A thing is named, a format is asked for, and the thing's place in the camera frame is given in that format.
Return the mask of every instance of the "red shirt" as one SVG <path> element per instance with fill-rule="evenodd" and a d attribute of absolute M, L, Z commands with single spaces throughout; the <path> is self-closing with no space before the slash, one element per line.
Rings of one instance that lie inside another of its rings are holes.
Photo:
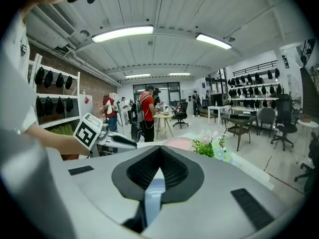
<path fill-rule="evenodd" d="M 114 100 L 113 100 L 112 98 L 110 98 L 110 97 L 105 97 L 105 98 L 103 99 L 103 105 L 105 105 L 105 104 L 108 102 L 108 100 L 110 100 L 111 105 L 114 104 Z M 108 109 L 106 109 L 106 110 L 104 111 L 105 117 L 107 117 L 107 118 L 115 117 L 115 116 L 116 116 L 116 112 L 114 111 L 113 107 L 112 107 L 112 112 L 111 112 L 110 114 L 108 114 L 107 112 L 108 112 Z"/>
<path fill-rule="evenodd" d="M 143 100 L 143 97 L 145 95 L 148 95 L 146 93 L 142 93 L 140 95 L 140 101 Z M 149 104 L 154 104 L 154 99 L 152 96 L 148 96 L 147 98 L 145 98 L 142 102 L 142 109 L 143 109 L 143 112 L 144 112 L 144 116 L 145 116 L 145 120 L 146 121 L 153 121 L 154 118 L 153 118 L 153 114 L 150 110 L 150 106 Z"/>

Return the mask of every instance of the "fluorescent light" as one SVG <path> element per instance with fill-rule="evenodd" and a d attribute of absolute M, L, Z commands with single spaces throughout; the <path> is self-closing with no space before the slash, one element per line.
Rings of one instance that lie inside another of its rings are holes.
<path fill-rule="evenodd" d="M 137 77 L 149 77 L 151 76 L 151 74 L 136 74 L 136 75 L 127 75 L 125 76 L 126 79 L 129 79 L 129 78 L 137 78 Z"/>
<path fill-rule="evenodd" d="M 190 73 L 170 73 L 169 75 L 190 75 Z"/>
<path fill-rule="evenodd" d="M 208 42 L 208 43 L 217 45 L 219 47 L 222 47 L 222 48 L 224 48 L 226 50 L 231 48 L 231 46 L 229 44 L 227 44 L 226 42 L 220 41 L 218 39 L 215 39 L 213 37 L 210 37 L 210 36 L 207 36 L 207 35 L 204 35 L 204 34 L 199 34 L 196 37 L 196 40 L 203 41 L 203 42 Z"/>
<path fill-rule="evenodd" d="M 97 34 L 92 36 L 92 40 L 95 43 L 103 42 L 106 40 L 135 35 L 135 34 L 152 34 L 153 33 L 153 26 L 134 26 L 134 27 L 126 27 L 122 29 L 117 29 L 113 31 L 109 31 L 102 34 Z"/>

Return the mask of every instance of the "floor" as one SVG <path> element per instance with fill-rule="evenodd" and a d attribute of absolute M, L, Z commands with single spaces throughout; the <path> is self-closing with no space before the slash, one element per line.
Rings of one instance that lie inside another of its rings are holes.
<path fill-rule="evenodd" d="M 170 122 L 170 127 L 175 137 L 189 132 L 200 134 L 202 130 L 207 129 L 212 132 L 217 130 L 219 133 L 224 133 L 225 131 L 225 125 L 218 128 L 217 123 L 214 123 L 214 119 L 211 119 L 210 125 L 208 125 L 208 119 L 204 117 L 188 117 L 185 122 L 189 123 L 189 126 L 183 125 L 182 129 L 178 126 L 172 127 L 174 121 Z M 311 130 L 302 130 L 301 125 L 299 124 L 297 125 L 297 128 L 298 131 L 289 135 L 288 139 L 292 142 L 298 141 L 294 148 L 291 148 L 291 146 L 286 144 L 286 151 L 283 151 L 281 142 L 279 142 L 274 149 L 275 144 L 270 144 L 271 139 L 268 138 L 269 131 L 267 130 L 262 131 L 261 134 L 257 136 L 256 128 L 253 127 L 250 134 L 251 143 L 249 143 L 249 136 L 247 134 L 243 135 L 239 151 L 236 151 L 237 136 L 226 133 L 229 135 L 226 139 L 227 149 L 235 152 L 251 164 L 267 172 L 271 177 L 270 183 L 274 185 L 273 192 L 288 206 L 293 206 L 303 199 L 303 188 L 307 179 L 301 178 L 298 182 L 294 182 L 294 178 L 305 172 L 300 168 L 302 162 L 309 164 L 307 155 Z M 124 135 L 130 136 L 130 125 L 124 126 L 123 129 L 124 131 L 119 127 L 119 133 L 124 132 Z M 157 140 L 165 140 L 168 138 L 171 138 L 169 131 L 167 133 L 159 132 Z M 306 157 L 303 157 L 300 153 L 307 153 L 307 155 Z M 300 156 L 299 163 L 296 164 L 298 156 Z"/>

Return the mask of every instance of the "man in red shirt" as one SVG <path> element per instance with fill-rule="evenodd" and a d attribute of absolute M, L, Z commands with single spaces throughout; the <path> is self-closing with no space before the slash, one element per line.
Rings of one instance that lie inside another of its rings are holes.
<path fill-rule="evenodd" d="M 109 97 L 109 95 L 104 96 L 103 99 L 103 111 L 106 117 L 106 123 L 109 125 L 109 129 L 111 132 L 118 132 L 117 126 L 117 114 L 114 110 L 114 100 Z"/>
<path fill-rule="evenodd" d="M 145 91 L 140 95 L 139 100 L 142 101 L 142 109 L 144 112 L 144 121 L 141 123 L 141 128 L 144 133 L 144 142 L 154 141 L 154 118 L 153 114 L 156 113 L 154 107 L 154 99 L 152 97 L 154 87 L 147 85 Z"/>

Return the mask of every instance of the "office chair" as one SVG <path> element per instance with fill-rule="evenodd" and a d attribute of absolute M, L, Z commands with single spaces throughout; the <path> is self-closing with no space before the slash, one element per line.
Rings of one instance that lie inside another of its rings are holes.
<path fill-rule="evenodd" d="M 287 139 L 287 135 L 297 132 L 296 126 L 292 124 L 293 101 L 289 95 L 281 94 L 279 95 L 279 99 L 276 100 L 276 107 L 278 112 L 276 128 L 282 132 L 283 135 L 274 135 L 270 143 L 273 144 L 274 141 L 282 141 L 284 146 L 283 151 L 285 151 L 285 142 L 291 143 L 292 147 L 294 147 L 294 144 Z"/>
<path fill-rule="evenodd" d="M 272 109 L 272 108 L 262 108 L 262 110 L 259 113 L 259 120 L 260 120 L 259 135 L 260 135 L 260 132 L 263 129 L 263 124 L 270 124 L 268 138 L 270 137 L 271 131 L 272 131 L 272 128 L 273 128 L 273 123 L 274 123 L 274 120 L 275 120 L 275 116 L 276 116 L 276 114 L 275 114 L 274 109 Z"/>
<path fill-rule="evenodd" d="M 305 188 L 304 188 L 304 192 L 307 194 L 311 188 L 312 188 L 312 184 L 315 181 L 315 178 L 317 176 L 318 173 L 318 162 L 319 162 L 319 142 L 318 142 L 318 138 L 316 136 L 316 134 L 314 132 L 311 133 L 313 139 L 311 140 L 310 144 L 309 144 L 309 154 L 308 157 L 312 159 L 313 161 L 313 165 L 315 168 L 311 168 L 308 165 L 302 163 L 300 168 L 306 169 L 306 173 L 299 175 L 297 177 L 295 177 L 294 181 L 297 182 L 299 178 L 304 178 L 304 177 L 308 177 L 307 182 L 305 183 Z"/>
<path fill-rule="evenodd" d="M 187 106 L 188 106 L 188 103 L 186 102 L 185 99 L 180 100 L 180 109 L 179 109 L 179 112 L 176 113 L 176 115 L 174 115 L 174 116 L 172 117 L 173 119 L 176 119 L 176 120 L 177 120 L 177 122 L 176 122 L 173 126 L 175 126 L 175 125 L 180 125 L 180 128 L 181 128 L 181 125 L 182 125 L 182 124 L 185 124 L 185 125 L 188 126 L 188 123 L 185 123 L 185 122 L 184 122 L 184 119 L 187 118 L 187 113 L 186 113 L 186 111 L 187 111 Z"/>

